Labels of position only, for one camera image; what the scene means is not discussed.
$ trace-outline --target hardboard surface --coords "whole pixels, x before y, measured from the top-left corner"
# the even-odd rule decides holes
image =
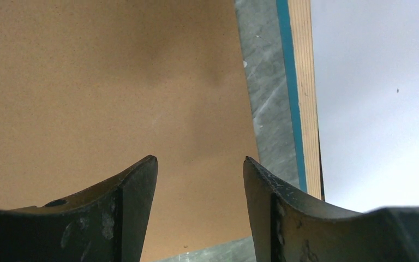
[[[0,0],[0,209],[158,157],[142,261],[250,235],[232,0]]]

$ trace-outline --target blue stripe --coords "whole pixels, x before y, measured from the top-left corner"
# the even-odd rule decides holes
[[[306,185],[306,167],[304,165],[303,136],[301,133],[300,101],[298,98],[298,85],[296,82],[295,55],[293,53],[293,35],[291,32],[288,0],[277,0],[277,12],[279,16],[280,36],[282,38],[286,85],[290,100],[296,164],[298,166],[298,179],[300,181],[300,189],[307,192],[308,188]]]

